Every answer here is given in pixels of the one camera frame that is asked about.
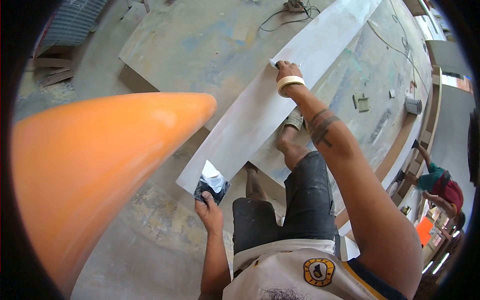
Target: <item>black cord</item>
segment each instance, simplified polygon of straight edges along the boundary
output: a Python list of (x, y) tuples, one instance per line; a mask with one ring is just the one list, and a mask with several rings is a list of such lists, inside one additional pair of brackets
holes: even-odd
[[(403, 28), (402, 23), (398, 20), (398, 15), (396, 14), (395, 7), (393, 6), (392, 0), (390, 0), (390, 4), (392, 5), (392, 9), (393, 9), (393, 13), (394, 13), (394, 14), (392, 14), (392, 18), (395, 21), (395, 23), (398, 23), (400, 25), (400, 27), (402, 27), (403, 35), (405, 36), (405, 37), (402, 37), (402, 44), (403, 44), (403, 47), (405, 48), (405, 50), (407, 51), (407, 58), (410, 56), (410, 53), (411, 53), (412, 54), (411, 63), (412, 63), (412, 66), (415, 68), (415, 64), (413, 63), (413, 51), (411, 51), (410, 44), (408, 43), (407, 32), (405, 31), (405, 28)], [(413, 70), (413, 82), (415, 82), (415, 70)], [(415, 88), (413, 89), (413, 97), (415, 98)]]
[(272, 14), (271, 16), (268, 17), (268, 19), (265, 20), (265, 22), (263, 22), (262, 24), (260, 24), (260, 26), (258, 27), (258, 29), (262, 29), (263, 31), (267, 31), (267, 32), (273, 32), (275, 30), (277, 30), (279, 27), (285, 25), (285, 24), (289, 24), (289, 23), (296, 23), (296, 22), (303, 22), (303, 21), (307, 21), (308, 19), (314, 19), (312, 18), (312, 9), (315, 9), (316, 11), (318, 11), (318, 14), (320, 14), (320, 10), (316, 7), (316, 6), (311, 6), (310, 5), (310, 0), (307, 1), (307, 7), (304, 7), (303, 10), (305, 11), (305, 13), (307, 14), (307, 17), (305, 19), (301, 19), (301, 20), (295, 20), (295, 21), (288, 21), (288, 22), (284, 22), (282, 24), (280, 24), (279, 26), (275, 27), (275, 29), (273, 30), (267, 30), (267, 29), (263, 29), (262, 26), (265, 25), (265, 23), (267, 23), (271, 18), (273, 18), (274, 16), (278, 15), (279, 13), (282, 13), (282, 12), (288, 12), (288, 10), (281, 10), (279, 12), (276, 12), (274, 14)]

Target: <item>orange cylinder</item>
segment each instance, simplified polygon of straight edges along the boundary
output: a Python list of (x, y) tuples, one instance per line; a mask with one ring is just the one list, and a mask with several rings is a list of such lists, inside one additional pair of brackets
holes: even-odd
[(62, 105), (15, 125), (20, 215), (65, 297), (123, 205), (215, 110), (208, 94), (143, 93)]

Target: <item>right hand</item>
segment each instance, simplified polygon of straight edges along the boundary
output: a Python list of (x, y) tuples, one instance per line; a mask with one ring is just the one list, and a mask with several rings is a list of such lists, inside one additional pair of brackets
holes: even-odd
[(278, 76), (276, 77), (277, 82), (279, 82), (283, 77), (287, 76), (298, 76), (303, 78), (297, 64), (283, 60), (279, 60), (277, 64), (279, 67)]
[(202, 197), (206, 204), (195, 199), (195, 212), (205, 225), (208, 234), (223, 235), (223, 213), (216, 205), (212, 194), (203, 192)]

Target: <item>man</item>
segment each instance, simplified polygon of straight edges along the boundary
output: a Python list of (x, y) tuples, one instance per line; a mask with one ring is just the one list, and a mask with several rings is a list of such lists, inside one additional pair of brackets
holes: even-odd
[[(285, 76), (301, 77), (297, 65), (278, 64), (277, 82)], [(256, 170), (247, 165), (247, 198), (233, 203), (233, 281), (221, 209), (207, 192), (206, 204), (195, 201), (208, 233), (200, 298), (412, 299), (423, 268), (415, 228), (383, 189), (355, 137), (327, 105), (301, 84), (287, 85), (283, 91), (297, 103), (318, 151), (292, 143), (302, 121), (294, 111), (277, 142), (292, 171), (285, 181), (283, 226), (276, 224)], [(335, 217), (326, 165), (360, 249), (360, 256), (348, 262), (333, 255)]]
[(416, 178), (412, 174), (404, 174), (410, 184), (423, 192), (423, 197), (429, 201), (430, 208), (438, 206), (450, 219), (454, 220), (457, 230), (461, 230), (465, 224), (465, 214), (461, 211), (463, 206), (463, 194), (458, 184), (451, 179), (450, 173), (438, 167), (430, 159), (427, 150), (418, 141), (413, 147), (420, 152), (427, 164), (428, 174)]

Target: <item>dusty floor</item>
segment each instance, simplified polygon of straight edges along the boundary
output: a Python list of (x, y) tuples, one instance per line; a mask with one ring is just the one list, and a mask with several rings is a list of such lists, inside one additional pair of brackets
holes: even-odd
[[(151, 8), (165, 9), (150, 0)], [(157, 90), (118, 58), (126, 40), (146, 15), (135, 1), (113, 1), (102, 13), (98, 29), (74, 52), (72, 81), (39, 88), (42, 70), (24, 74), (16, 102), (15, 121), (73, 101)], [(208, 135), (200, 129), (140, 188), (111, 223), (85, 264), (72, 299), (196, 299), (200, 294), (206, 231), (193, 210), (193, 197), (175, 184), (198, 146)], [(268, 176), (260, 180), (276, 212), (285, 207), (284, 190)], [(224, 242), (233, 260), (231, 206), (245, 196), (241, 170), (220, 207), (224, 211)]]

